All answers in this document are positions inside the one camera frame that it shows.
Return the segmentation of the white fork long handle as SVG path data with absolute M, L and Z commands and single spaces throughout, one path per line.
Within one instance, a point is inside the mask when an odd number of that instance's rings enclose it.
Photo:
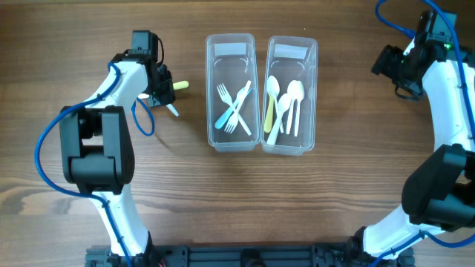
M 139 99 L 141 100 L 148 100 L 148 101 L 151 101 L 151 98 L 152 96 L 146 94 L 146 93 L 141 93 L 139 96 L 138 96 Z M 155 106 L 158 106 L 158 105 L 155 105 L 155 104 L 151 104 L 151 103 L 148 103 L 148 106 L 149 107 L 155 107 Z M 173 104 L 167 104 L 166 107 L 175 115 L 175 116 L 179 116 L 179 113 L 178 111 L 176 110 L 176 108 L 173 106 Z

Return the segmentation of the yellow plastic fork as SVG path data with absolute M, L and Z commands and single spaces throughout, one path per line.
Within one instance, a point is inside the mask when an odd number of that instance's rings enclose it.
M 174 90 L 182 90 L 186 89 L 189 87 L 189 82 L 188 81 L 180 81 L 180 82 L 175 82 L 173 84 L 173 89 Z

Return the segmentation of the white plastic fork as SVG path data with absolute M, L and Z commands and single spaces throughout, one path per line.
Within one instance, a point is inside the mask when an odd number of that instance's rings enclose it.
M 235 107 L 233 105 L 234 101 L 232 100 L 232 97 L 231 97 L 230 93 L 227 91 L 226 86 L 224 84 L 219 84 L 217 86 L 217 92 L 218 92 L 222 102 L 224 102 L 225 104 L 227 104 L 229 106 L 229 108 L 234 110 L 235 109 Z

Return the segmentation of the light blue plastic fork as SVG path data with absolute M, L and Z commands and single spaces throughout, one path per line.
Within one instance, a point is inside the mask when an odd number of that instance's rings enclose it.
M 240 97 L 244 94 L 244 92 L 246 91 L 245 88 L 241 88 L 238 92 L 237 92 L 237 96 L 236 96 L 236 100 L 233 102 L 233 105 L 234 107 L 236 108 L 240 102 Z M 229 117 L 232 115 L 233 113 L 233 110 L 231 108 L 228 108 L 219 118 L 218 120 L 216 121 L 216 123 L 214 124 L 214 127 L 216 129 L 221 129 L 227 122 L 227 120 L 229 119 Z

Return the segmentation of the cream plastic fork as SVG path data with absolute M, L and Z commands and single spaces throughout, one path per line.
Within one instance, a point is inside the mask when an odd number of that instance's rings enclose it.
M 245 123 L 245 121 L 243 120 L 242 116 L 240 115 L 240 108 L 243 104 L 243 101 L 245 100 L 246 96 L 248 95 L 248 91 L 249 91 L 249 88 L 250 88 L 250 85 L 251 85 L 251 81 L 249 80 L 245 87 L 242 88 L 238 93 L 237 93 L 237 96 L 236 96 L 236 101 L 237 101 L 237 106 L 235 107 L 235 109 L 233 110 L 233 114 L 229 117 L 229 120 L 227 121 L 226 123 L 226 127 L 225 127 L 225 132 L 227 132 L 228 134 L 232 134 L 233 131 L 235 130 L 235 128 L 237 127 L 238 123 L 240 123 L 245 132 L 250 136 L 251 135 L 251 131 L 249 129 L 249 127 L 247 126 L 247 124 Z

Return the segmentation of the white plastic spoon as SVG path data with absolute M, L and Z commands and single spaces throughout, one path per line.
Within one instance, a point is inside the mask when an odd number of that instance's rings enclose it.
M 304 85 L 302 81 L 297 81 L 297 86 L 298 86 L 297 95 L 296 95 L 297 108 L 296 108 L 296 114 L 295 114 L 294 136 L 298 135 L 299 124 L 300 124 L 301 102 L 305 97 Z
M 268 136 L 267 144 L 274 145 L 278 136 L 278 132 L 281 125 L 281 120 L 283 118 L 284 113 L 289 109 L 290 106 L 290 96 L 288 93 L 283 94 L 277 103 L 276 115 L 277 118 L 275 119 L 275 123 L 272 127 L 272 130 Z
M 292 80 L 287 88 L 287 93 L 290 96 L 290 106 L 289 106 L 289 113 L 286 121 L 286 134 L 290 134 L 291 131 L 291 125 L 292 125 L 292 118 L 293 118 L 293 107 L 294 107 L 294 102 L 296 99 L 296 95 L 298 89 L 298 82 L 296 80 Z
M 280 85 L 274 76 L 269 76 L 266 81 L 266 91 L 274 99 L 274 111 L 277 109 L 278 95 L 280 93 Z

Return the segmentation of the yellow plastic spoon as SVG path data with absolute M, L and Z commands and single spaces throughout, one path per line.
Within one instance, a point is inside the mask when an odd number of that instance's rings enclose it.
M 269 99 L 269 102 L 266 109 L 266 115 L 265 115 L 264 127 L 263 127 L 264 132 L 266 134 L 269 134 L 272 130 L 273 114 L 274 114 L 274 99 L 271 95 L 269 95 L 268 99 Z

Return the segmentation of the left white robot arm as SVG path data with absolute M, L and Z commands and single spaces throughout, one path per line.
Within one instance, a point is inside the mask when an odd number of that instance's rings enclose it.
M 140 94 L 174 101 L 171 74 L 151 51 L 130 49 L 109 63 L 104 82 L 80 106 L 64 107 L 59 120 L 62 166 L 67 182 L 99 212 L 111 239 L 115 265 L 151 264 L 156 253 L 131 193 L 134 150 L 127 111 Z

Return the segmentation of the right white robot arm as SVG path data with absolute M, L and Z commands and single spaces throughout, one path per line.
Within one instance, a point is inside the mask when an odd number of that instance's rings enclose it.
M 434 150 L 406 180 L 400 205 L 360 228 L 347 259 L 376 266 L 425 237 L 474 226 L 474 54 L 447 32 L 418 33 L 405 50 L 386 46 L 372 71 L 426 96 Z

